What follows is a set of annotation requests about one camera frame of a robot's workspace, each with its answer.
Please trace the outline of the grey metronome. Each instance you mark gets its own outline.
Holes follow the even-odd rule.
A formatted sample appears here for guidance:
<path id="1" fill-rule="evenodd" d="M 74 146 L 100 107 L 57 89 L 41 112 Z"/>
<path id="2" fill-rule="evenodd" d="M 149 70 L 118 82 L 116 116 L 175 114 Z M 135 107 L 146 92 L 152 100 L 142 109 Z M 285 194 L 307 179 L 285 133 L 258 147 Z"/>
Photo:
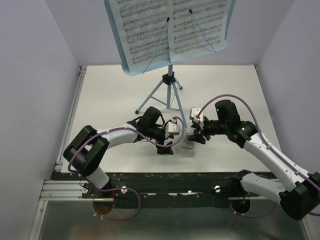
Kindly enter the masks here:
<path id="1" fill-rule="evenodd" d="M 179 155 L 187 158 L 192 158 L 195 156 L 196 142 L 188 140 L 188 137 L 191 137 L 193 135 L 193 132 L 194 132 L 194 129 L 191 127 L 188 127 L 185 130 L 183 138 L 177 147 L 177 152 Z"/>

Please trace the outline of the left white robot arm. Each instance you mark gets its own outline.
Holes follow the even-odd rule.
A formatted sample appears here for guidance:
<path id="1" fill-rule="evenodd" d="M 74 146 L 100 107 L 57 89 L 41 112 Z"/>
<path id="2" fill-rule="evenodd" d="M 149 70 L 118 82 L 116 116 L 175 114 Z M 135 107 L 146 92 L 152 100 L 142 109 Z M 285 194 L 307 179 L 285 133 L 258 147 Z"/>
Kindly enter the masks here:
<path id="1" fill-rule="evenodd" d="M 63 157 L 69 162 L 69 170 L 91 182 L 93 191 L 101 198 L 107 197 L 111 191 L 108 175 L 100 167 L 106 151 L 123 144 L 151 141 L 159 155 L 172 155 L 172 141 L 168 139 L 180 133 L 176 119 L 165 122 L 160 110 L 149 107 L 146 112 L 126 124 L 106 130 L 97 130 L 86 125 L 71 141 L 63 152 Z"/>

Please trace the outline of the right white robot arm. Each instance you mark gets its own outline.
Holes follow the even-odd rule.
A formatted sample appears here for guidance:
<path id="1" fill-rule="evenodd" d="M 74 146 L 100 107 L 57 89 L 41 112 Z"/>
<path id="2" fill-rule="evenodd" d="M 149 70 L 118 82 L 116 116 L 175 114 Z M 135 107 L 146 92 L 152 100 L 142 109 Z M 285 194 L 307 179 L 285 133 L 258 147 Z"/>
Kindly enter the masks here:
<path id="1" fill-rule="evenodd" d="M 188 136 L 188 141 L 204 145 L 212 136 L 225 135 L 229 141 L 256 157 L 278 179 L 273 181 L 244 169 L 232 177 L 230 191 L 236 196 L 253 193 L 265 197 L 280 205 L 294 220 L 312 215 L 320 204 L 319 172 L 311 174 L 274 147 L 257 123 L 241 120 L 231 100 L 216 102 L 215 109 L 216 120 L 204 116 L 201 108 L 190 110 L 193 133 Z"/>

